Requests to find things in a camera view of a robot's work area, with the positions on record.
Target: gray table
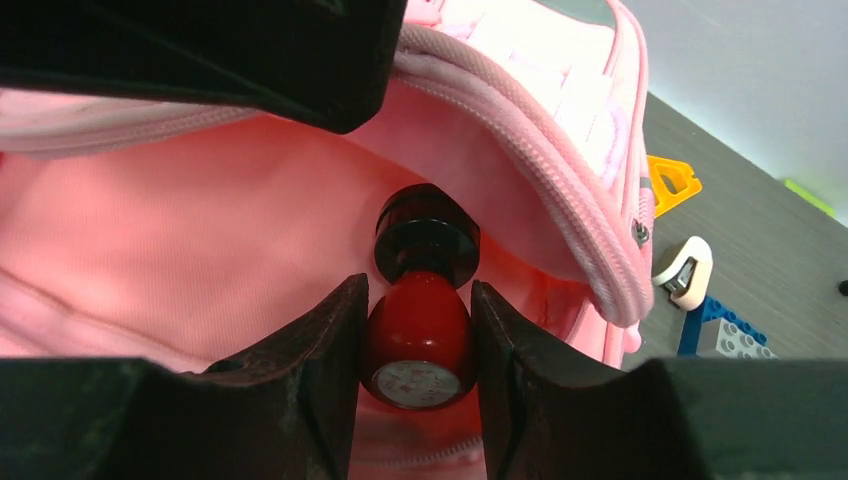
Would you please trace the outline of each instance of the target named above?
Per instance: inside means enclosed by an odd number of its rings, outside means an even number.
[[[715,258],[708,294],[763,331],[778,356],[848,357],[848,298],[836,291],[848,279],[848,229],[654,97],[645,137],[650,154],[689,163],[703,184],[657,220],[655,255],[703,237]],[[625,369],[677,351],[684,314],[656,293]]]

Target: white clip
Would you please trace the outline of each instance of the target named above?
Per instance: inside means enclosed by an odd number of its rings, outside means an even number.
[[[668,290],[671,301],[681,309],[690,311],[704,302],[712,272],[712,249],[703,238],[693,236],[665,251],[654,265],[651,282]]]

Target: red object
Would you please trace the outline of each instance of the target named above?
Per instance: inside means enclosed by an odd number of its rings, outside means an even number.
[[[447,280],[410,272],[389,289],[365,327],[360,378],[372,395],[407,410],[442,408],[471,391],[474,330]]]

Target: pink bag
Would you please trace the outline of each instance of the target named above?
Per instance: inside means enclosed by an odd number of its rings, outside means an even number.
[[[476,278],[618,367],[653,302],[638,24],[532,0],[410,0],[380,113],[337,136],[261,112],[0,90],[0,355],[202,371],[372,258],[383,202],[430,182],[482,231]],[[460,294],[468,302],[470,283]],[[352,478],[485,478],[476,395],[360,394]]]

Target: yellow plastic piece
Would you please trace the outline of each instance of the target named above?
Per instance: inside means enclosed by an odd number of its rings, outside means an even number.
[[[688,163],[648,155],[648,166],[656,199],[655,217],[677,207],[701,191],[701,181],[695,178],[695,171]],[[673,192],[668,189],[663,177],[670,181]]]
[[[786,179],[783,181],[783,184],[786,186],[786,188],[792,190],[793,192],[797,193],[799,197],[806,200],[807,203],[818,208],[822,212],[826,213],[828,216],[833,217],[836,215],[836,212],[833,210],[833,207],[819,200],[818,197],[808,192],[792,180]]]

